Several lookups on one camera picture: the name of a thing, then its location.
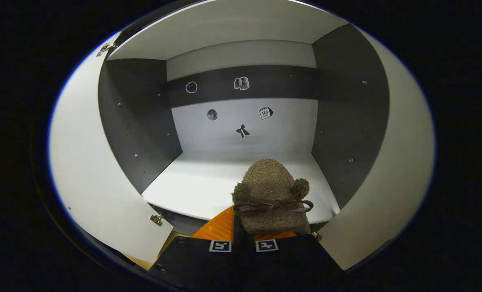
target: open cabinet door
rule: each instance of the open cabinet door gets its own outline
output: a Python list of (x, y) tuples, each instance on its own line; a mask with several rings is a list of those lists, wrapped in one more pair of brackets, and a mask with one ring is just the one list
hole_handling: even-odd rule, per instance
[(74, 71), (57, 101), (48, 140), (52, 179), (80, 227), (117, 251), (154, 262), (172, 226), (150, 220), (156, 211), (127, 179), (106, 139), (98, 103), (103, 45)]

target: brown fuzzy toy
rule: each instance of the brown fuzzy toy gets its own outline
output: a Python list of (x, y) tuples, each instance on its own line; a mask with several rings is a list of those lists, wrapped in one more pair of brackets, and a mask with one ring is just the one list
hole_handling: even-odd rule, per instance
[[(248, 197), (276, 201), (295, 196), (300, 201), (308, 192), (308, 181), (302, 178), (293, 180), (281, 163), (273, 159), (262, 159), (250, 166), (241, 183), (234, 188), (232, 196), (235, 204), (247, 200)], [(243, 206), (240, 210), (251, 208)], [(311, 232), (306, 213), (282, 208), (271, 209), (263, 214), (241, 216), (241, 223), (250, 234)]]

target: white shelf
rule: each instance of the white shelf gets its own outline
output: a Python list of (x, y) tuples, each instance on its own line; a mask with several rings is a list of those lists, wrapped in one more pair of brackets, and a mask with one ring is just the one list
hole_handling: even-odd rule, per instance
[(331, 220), (340, 209), (326, 178), (310, 153), (184, 152), (143, 192), (145, 201), (194, 218), (210, 220), (233, 205), (231, 193), (249, 166), (276, 159), (294, 179), (309, 181), (306, 200), (315, 204), (309, 223)]

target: orange plate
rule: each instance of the orange plate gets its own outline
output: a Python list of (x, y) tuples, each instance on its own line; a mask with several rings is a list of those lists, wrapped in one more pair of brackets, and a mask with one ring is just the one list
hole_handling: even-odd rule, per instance
[[(286, 231), (278, 234), (258, 234), (254, 240), (273, 240), (297, 236), (294, 232)], [(234, 207), (222, 211), (219, 215), (204, 224), (192, 238), (202, 240), (234, 240)]]

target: white back panel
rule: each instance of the white back panel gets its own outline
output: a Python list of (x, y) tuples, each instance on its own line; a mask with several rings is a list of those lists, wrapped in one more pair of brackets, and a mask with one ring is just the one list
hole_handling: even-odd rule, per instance
[(101, 47), (75, 70), (55, 107), (48, 145), (52, 176), (67, 212), (87, 233), (117, 251), (154, 262), (172, 226), (149, 219), (157, 213), (127, 179), (107, 142), (98, 102), (105, 54), (96, 53)]
[(288, 0), (200, 2), (154, 22), (122, 43), (110, 60), (166, 60), (195, 49), (252, 39), (312, 44), (347, 22)]
[(430, 110), (408, 69), (374, 37), (389, 83), (387, 129), (376, 161), (356, 194), (319, 233), (320, 244), (346, 270), (395, 238), (421, 204), (434, 166)]
[(248, 65), (316, 68), (310, 44), (296, 41), (234, 41), (200, 48), (167, 60), (167, 80), (209, 70)]
[[(174, 107), (172, 115), (183, 152), (310, 154), (317, 106), (314, 99), (254, 98)], [(262, 120), (262, 107), (270, 107), (274, 114)], [(209, 109), (217, 111), (217, 120), (207, 118)], [(250, 133), (244, 138), (236, 132), (242, 124)]]
[(233, 205), (232, 192), (250, 165), (276, 159), (293, 178), (309, 181), (306, 200), (315, 204), (309, 223), (331, 220), (340, 208), (311, 153), (183, 152), (144, 190), (144, 199), (187, 216), (210, 220)]

